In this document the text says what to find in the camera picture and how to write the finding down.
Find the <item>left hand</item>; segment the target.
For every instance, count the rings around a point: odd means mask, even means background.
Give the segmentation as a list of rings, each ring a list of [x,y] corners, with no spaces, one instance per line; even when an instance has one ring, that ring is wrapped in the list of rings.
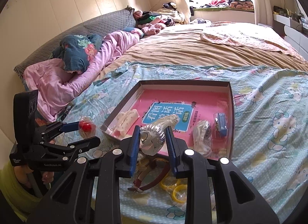
[[[32,184],[28,178],[28,174],[31,174],[31,170],[27,165],[14,167],[14,174],[19,183],[23,184],[27,188],[31,188]],[[54,172],[44,172],[42,174],[43,184],[49,184],[54,180]]]

